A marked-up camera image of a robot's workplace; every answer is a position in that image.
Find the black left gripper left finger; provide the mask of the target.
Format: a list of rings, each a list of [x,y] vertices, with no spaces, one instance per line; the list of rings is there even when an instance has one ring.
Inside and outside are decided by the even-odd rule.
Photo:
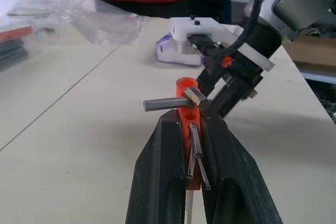
[[[170,110],[136,160],[125,224],[184,224],[185,198],[182,128]]]

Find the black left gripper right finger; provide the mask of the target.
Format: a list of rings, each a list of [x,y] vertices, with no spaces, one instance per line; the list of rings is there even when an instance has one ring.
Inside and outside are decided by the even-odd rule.
[[[257,163],[220,117],[202,120],[207,224],[283,224]]]

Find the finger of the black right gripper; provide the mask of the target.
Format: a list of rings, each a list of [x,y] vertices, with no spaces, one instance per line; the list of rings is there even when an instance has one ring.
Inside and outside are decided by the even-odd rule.
[[[226,101],[224,73],[223,67],[216,67],[215,71],[211,73],[204,69],[197,77],[198,89],[209,101]]]
[[[206,97],[210,100],[206,117],[224,118],[240,100],[246,97],[246,82],[242,79],[207,81]]]

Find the orange hex key holder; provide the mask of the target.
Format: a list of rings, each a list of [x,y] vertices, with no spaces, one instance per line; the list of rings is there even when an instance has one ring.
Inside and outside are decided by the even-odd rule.
[[[180,78],[176,81],[176,96],[178,98],[185,98],[183,96],[183,91],[187,87],[198,87],[198,83],[193,78]],[[201,118],[200,112],[197,107],[193,108],[178,108],[178,114],[182,126],[182,137],[183,137],[183,149],[184,149],[184,160],[185,160],[185,169],[188,172],[188,165],[190,161],[190,153],[192,149],[192,139],[190,136],[190,127],[191,123],[196,123],[198,126],[199,134],[201,134]],[[202,184],[202,177],[198,162],[195,162],[193,179],[187,180],[186,189],[187,190],[200,190]]]

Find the large steel hex key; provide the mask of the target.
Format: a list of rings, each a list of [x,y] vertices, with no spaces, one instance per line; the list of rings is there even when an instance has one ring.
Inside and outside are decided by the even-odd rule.
[[[203,95],[198,88],[187,87],[179,98],[145,100],[143,102],[143,107],[145,112],[178,108],[199,108],[201,110],[206,110],[209,108],[210,104],[209,99]]]

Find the small steel hex key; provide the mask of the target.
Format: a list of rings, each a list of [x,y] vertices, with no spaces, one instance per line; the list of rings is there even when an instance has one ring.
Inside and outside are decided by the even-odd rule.
[[[206,175],[206,171],[205,171],[204,165],[202,163],[202,159],[197,158],[196,160],[197,160],[198,165],[199,165],[199,169],[200,169],[200,172],[201,172],[201,177],[202,177],[202,181],[203,181],[205,190],[211,190],[211,185],[210,185],[208,177]]]

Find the medium steel hex key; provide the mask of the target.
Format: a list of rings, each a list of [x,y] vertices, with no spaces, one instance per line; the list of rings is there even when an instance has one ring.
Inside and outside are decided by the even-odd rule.
[[[188,170],[187,170],[187,178],[188,180],[192,180],[195,178],[195,169],[198,163],[198,160],[202,158],[202,147],[201,147],[201,140],[200,134],[198,130],[198,125],[196,123],[191,123],[189,125],[190,130],[190,137],[192,140],[191,151],[190,151],[190,159],[188,163]]]

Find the white and purple packet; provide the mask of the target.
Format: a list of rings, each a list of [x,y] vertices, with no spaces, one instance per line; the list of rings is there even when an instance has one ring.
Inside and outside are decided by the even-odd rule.
[[[204,56],[191,49],[192,54],[177,52],[177,44],[170,33],[156,42],[156,59],[159,62],[185,66],[201,66]]]

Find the brown cardboard box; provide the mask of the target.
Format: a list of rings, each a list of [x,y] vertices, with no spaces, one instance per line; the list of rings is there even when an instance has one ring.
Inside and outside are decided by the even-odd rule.
[[[298,69],[336,76],[336,39],[299,36],[283,47]]]

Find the clear plastic bag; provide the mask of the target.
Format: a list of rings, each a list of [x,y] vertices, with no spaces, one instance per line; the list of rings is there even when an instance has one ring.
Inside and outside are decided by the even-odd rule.
[[[137,39],[148,20],[102,0],[21,0],[12,8],[24,6],[54,9],[52,14],[45,16],[7,16],[28,22],[34,39],[60,36],[67,25],[71,25],[94,45],[129,44]]]

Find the flat grey tray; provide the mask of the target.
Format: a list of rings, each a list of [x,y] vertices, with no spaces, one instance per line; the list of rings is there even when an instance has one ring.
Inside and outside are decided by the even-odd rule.
[[[18,16],[45,16],[54,12],[51,7],[14,7],[9,10],[6,15],[10,17]]]

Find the orange and black book stack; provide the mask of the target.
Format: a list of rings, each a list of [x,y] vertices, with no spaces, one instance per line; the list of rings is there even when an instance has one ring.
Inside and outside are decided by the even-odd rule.
[[[28,57],[24,38],[31,33],[32,27],[27,23],[0,24],[0,72]]]

